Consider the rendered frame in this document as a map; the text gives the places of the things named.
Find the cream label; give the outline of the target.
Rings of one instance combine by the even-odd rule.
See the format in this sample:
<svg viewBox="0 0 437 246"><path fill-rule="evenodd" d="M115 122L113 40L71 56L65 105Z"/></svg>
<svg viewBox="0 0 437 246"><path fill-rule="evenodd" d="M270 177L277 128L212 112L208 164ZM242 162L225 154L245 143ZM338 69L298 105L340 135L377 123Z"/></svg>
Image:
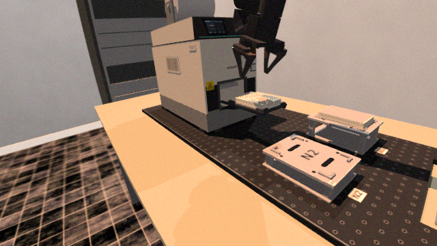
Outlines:
<svg viewBox="0 0 437 246"><path fill-rule="evenodd" d="M364 193L356 188L353 188L353 190L351 190L351 192L348 194L349 197L361 202L364 197L367 195L367 193Z"/></svg>
<svg viewBox="0 0 437 246"><path fill-rule="evenodd" d="M386 150L384 148L377 147L374 151L379 152L381 154L385 154L388 150Z"/></svg>

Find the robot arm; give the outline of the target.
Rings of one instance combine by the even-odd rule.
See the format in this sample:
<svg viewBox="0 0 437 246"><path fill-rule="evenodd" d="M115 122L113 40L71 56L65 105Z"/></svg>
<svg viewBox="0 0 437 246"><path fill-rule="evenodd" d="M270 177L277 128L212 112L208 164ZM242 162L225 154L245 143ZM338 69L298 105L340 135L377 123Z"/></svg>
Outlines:
<svg viewBox="0 0 437 246"><path fill-rule="evenodd" d="M265 16L264 20L268 17L281 18L285 2L286 0L234 0L234 5L238 8L234 10L233 17L236 33L245 32L246 36L255 39L260 19L257 14Z"/></svg>

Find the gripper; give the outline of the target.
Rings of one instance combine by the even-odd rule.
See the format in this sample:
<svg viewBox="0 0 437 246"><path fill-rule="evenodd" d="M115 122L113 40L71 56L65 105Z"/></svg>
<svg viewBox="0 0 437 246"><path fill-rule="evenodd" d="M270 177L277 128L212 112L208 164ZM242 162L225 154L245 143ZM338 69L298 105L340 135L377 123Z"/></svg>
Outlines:
<svg viewBox="0 0 437 246"><path fill-rule="evenodd" d="M256 58L256 54L250 52L249 47L257 49L264 47L264 72L266 74L268 74L287 53L287 49L284 48L285 42L276 39L281 18L277 17L277 19L275 19L268 17L267 20L264 20L265 16L261 14L257 15L260 16L260 19L255 39L248 36L241 36L239 43L233 44L233 52L241 78L245 77ZM270 53L275 54L277 57L268 67ZM242 69L241 55L246 59L244 70Z"/></svg>

